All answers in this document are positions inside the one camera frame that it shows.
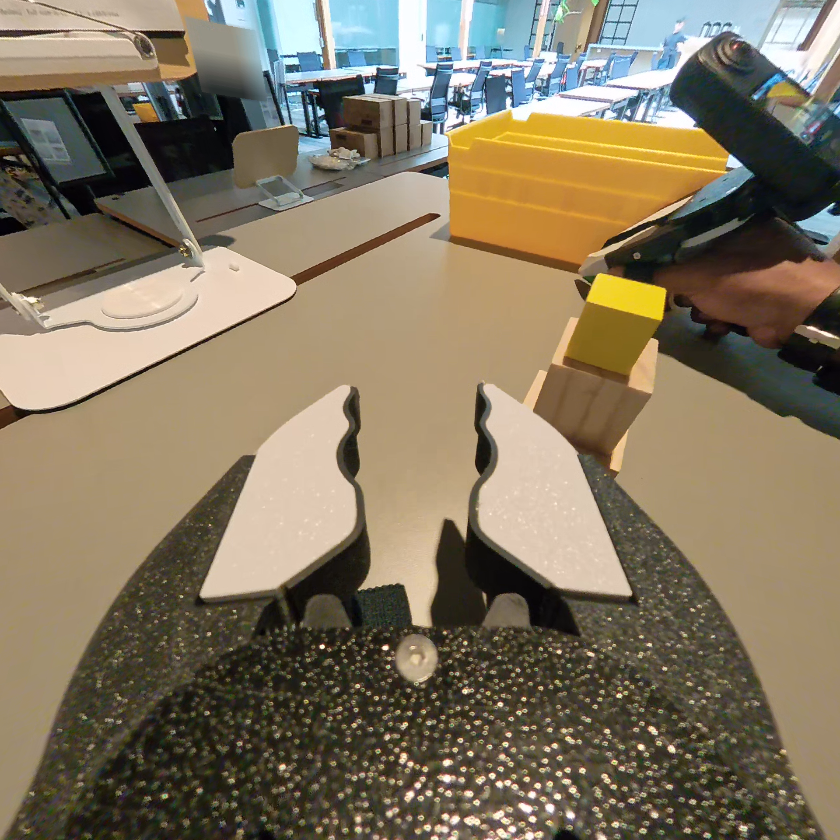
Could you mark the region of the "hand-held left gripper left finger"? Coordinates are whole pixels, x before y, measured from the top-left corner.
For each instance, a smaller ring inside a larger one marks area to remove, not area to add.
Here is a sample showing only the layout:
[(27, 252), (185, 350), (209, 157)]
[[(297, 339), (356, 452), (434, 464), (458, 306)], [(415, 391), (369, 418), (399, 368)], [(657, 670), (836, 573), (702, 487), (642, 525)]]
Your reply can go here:
[(351, 628), (370, 570), (360, 394), (340, 385), (279, 427), (248, 470), (199, 592), (206, 603), (272, 598), (304, 627)]

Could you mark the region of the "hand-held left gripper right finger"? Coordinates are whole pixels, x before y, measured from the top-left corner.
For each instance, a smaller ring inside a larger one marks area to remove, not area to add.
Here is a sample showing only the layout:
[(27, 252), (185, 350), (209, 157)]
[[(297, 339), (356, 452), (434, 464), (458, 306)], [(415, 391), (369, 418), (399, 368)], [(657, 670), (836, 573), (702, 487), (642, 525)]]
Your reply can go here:
[(577, 451), (496, 385), (476, 389), (478, 478), (466, 570), (488, 607), (523, 600), (527, 623), (580, 634), (568, 599), (624, 604), (633, 589)]

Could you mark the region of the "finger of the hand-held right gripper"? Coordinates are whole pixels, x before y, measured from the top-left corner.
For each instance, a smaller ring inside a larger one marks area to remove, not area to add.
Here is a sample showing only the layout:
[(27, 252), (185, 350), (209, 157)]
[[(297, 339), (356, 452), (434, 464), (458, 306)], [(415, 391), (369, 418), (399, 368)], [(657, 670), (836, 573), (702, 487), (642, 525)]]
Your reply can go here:
[(594, 284), (595, 277), (599, 274), (606, 274), (613, 277), (623, 277), (625, 279), (642, 282), (649, 286), (663, 288), (655, 279), (655, 266), (642, 264), (640, 267), (634, 266), (606, 266), (598, 264), (597, 266), (588, 266), (586, 272), (580, 274), (575, 280), (576, 287), (583, 299), (587, 299), (590, 288)]
[(686, 262), (697, 256), (697, 239), (686, 235), (683, 227), (670, 222), (670, 218), (683, 207), (694, 201), (687, 196), (676, 203), (663, 207), (657, 213), (646, 217), (607, 239), (603, 245), (590, 253), (579, 267), (581, 277), (595, 277), (598, 274), (616, 274), (620, 267), (635, 262), (647, 264), (643, 257), (651, 258), (653, 265), (672, 262)]

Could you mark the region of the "yellow wooden cube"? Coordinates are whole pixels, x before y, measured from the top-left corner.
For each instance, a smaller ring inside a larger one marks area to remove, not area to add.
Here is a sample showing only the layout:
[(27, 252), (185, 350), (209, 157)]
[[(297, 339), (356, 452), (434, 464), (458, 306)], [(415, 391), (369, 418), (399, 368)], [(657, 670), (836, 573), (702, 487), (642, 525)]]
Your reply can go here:
[(595, 276), (565, 356), (628, 376), (665, 315), (666, 290), (621, 276)]

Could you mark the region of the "natural wooden cube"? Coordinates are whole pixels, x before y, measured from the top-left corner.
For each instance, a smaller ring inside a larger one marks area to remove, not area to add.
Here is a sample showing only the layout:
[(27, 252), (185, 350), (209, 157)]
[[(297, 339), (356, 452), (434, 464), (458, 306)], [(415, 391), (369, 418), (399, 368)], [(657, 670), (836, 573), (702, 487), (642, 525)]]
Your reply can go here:
[(651, 339), (631, 373), (619, 375), (565, 356), (576, 322), (567, 322), (535, 413), (577, 449), (610, 454), (653, 394), (658, 342)]
[[(531, 409), (532, 411), (536, 411), (536, 403), (540, 393), (543, 389), (543, 385), (545, 383), (545, 379), (547, 376), (547, 372), (540, 370), (537, 372), (533, 382), (531, 383), (528, 393), (526, 394), (523, 402), (523, 405)], [(606, 471), (613, 477), (617, 477), (619, 472), (621, 471), (621, 467), (623, 466), (623, 459), (625, 448), (627, 444), (627, 437), (628, 434), (625, 434), (618, 444), (615, 446), (614, 450), (610, 454), (605, 454), (602, 452), (595, 452), (590, 451), (585, 448), (578, 448), (578, 452), (580, 455), (590, 455), (592, 456)]]

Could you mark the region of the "person's right hand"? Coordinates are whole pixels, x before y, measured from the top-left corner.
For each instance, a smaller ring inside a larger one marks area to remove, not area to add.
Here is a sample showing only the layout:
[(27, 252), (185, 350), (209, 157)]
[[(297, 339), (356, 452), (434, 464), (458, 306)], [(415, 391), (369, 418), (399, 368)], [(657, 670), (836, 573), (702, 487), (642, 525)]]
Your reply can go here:
[(686, 263), (660, 267), (654, 283), (716, 330), (734, 324), (777, 350), (838, 289), (839, 266), (773, 218), (746, 223)]

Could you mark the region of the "yellow plastic bin stack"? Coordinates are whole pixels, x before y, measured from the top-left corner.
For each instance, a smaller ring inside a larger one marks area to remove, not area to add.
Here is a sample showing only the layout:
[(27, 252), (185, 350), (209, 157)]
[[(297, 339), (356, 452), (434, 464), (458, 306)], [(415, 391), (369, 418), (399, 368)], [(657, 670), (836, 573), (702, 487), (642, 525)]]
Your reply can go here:
[(499, 113), (448, 135), (452, 238), (577, 267), (727, 171), (700, 129)]

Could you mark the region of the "rows of long tables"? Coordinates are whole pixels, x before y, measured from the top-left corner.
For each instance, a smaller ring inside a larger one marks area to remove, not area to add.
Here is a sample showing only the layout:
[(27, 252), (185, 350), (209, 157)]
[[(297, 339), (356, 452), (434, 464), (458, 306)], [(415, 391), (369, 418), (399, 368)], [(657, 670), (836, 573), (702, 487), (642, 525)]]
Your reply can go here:
[(630, 77), (616, 77), (607, 84), (585, 84), (585, 73), (603, 70), (605, 60), (581, 63), (556, 60), (546, 65), (541, 58), (530, 62), (481, 59), (478, 61), (446, 62), (423, 65), (423, 75), (412, 77), (408, 72), (393, 66), (359, 66), (342, 69), (303, 70), (286, 72), (277, 85), (283, 89), (302, 90), (307, 131), (319, 135), (320, 105), (325, 120), (331, 128), (338, 118), (331, 112), (340, 110), (342, 98), (364, 95), (366, 81), (388, 79), (382, 94), (400, 95), (419, 93), (423, 100), (423, 117), (431, 120), (434, 130), (444, 133), (449, 110), (459, 114), (459, 124), (472, 120), (484, 109), (487, 113), (503, 111), (508, 107), (520, 109), (535, 102), (561, 97), (563, 100), (593, 102), (588, 109), (567, 111), (567, 116), (603, 115), (608, 109), (619, 108), (623, 116), (627, 104), (637, 95), (661, 94), (669, 88), (676, 76), (674, 70), (662, 70), (660, 79), (653, 83), (654, 71)]

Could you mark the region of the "stack of cardboard boxes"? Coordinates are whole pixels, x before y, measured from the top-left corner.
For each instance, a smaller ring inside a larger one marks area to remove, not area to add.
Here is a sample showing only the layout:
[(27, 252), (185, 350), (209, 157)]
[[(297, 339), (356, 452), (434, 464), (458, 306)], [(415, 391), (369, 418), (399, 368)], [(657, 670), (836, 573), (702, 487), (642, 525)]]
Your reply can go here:
[(342, 98), (330, 147), (345, 160), (376, 160), (429, 147), (433, 123), (423, 117), (424, 101), (400, 95), (363, 94)]

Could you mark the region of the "small white phone stand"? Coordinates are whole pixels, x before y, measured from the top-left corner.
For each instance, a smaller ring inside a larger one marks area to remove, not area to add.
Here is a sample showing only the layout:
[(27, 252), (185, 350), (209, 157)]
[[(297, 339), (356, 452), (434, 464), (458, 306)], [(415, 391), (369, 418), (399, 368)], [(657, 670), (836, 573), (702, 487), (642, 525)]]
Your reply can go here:
[(275, 213), (313, 201), (312, 197), (306, 195), (282, 175), (259, 179), (255, 182), (255, 186), (260, 194), (258, 205)]

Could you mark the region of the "white crumpled paper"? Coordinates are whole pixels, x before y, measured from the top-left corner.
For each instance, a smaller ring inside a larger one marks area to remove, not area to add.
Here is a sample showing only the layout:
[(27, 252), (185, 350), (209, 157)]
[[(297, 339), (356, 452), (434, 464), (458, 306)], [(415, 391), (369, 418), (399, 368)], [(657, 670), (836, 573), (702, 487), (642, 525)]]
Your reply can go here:
[(323, 172), (351, 172), (371, 162), (371, 158), (357, 150), (344, 147), (326, 150), (323, 154), (312, 154), (308, 159), (314, 169)]

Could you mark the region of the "tan rounded panel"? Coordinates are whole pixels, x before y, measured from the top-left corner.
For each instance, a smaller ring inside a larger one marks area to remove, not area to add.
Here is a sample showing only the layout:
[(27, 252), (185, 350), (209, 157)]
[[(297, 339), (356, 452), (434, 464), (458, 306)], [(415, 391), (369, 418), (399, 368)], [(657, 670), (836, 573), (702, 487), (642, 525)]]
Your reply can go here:
[(299, 138), (292, 124), (238, 134), (232, 143), (235, 186), (246, 189), (275, 175), (293, 175), (298, 168)]

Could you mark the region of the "dark monitor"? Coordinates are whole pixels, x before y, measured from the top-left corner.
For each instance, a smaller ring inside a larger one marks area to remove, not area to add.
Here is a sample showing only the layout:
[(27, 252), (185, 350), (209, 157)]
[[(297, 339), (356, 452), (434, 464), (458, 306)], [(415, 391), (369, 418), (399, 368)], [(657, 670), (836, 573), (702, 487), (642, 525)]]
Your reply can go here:
[(113, 179), (108, 160), (66, 91), (4, 93), (2, 114), (57, 187), (98, 186)]

